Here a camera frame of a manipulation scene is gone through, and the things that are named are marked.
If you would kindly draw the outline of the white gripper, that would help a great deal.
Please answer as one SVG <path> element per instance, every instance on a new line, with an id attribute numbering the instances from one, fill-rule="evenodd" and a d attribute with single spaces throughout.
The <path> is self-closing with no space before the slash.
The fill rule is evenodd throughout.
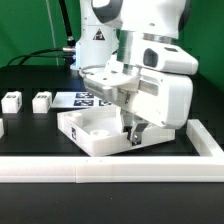
<path id="1" fill-rule="evenodd" d="M 187 76 L 149 69 L 141 69 L 139 75 L 133 76 L 102 67 L 85 67 L 83 82 L 88 92 L 122 108 L 122 131 L 133 145 L 142 142 L 149 122 L 179 129 L 188 118 L 193 84 Z M 140 118 L 134 121 L 132 114 Z"/>

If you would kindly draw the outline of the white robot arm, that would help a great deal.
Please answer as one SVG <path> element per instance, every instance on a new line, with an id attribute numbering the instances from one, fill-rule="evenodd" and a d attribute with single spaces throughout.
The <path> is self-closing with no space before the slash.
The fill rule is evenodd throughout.
<path id="1" fill-rule="evenodd" d="M 189 18 L 190 0 L 91 0 L 91 8 L 120 36 L 107 64 L 80 71 L 86 90 L 119 107 L 122 131 L 134 145 L 149 124 L 181 128 L 198 61 L 173 42 Z"/>

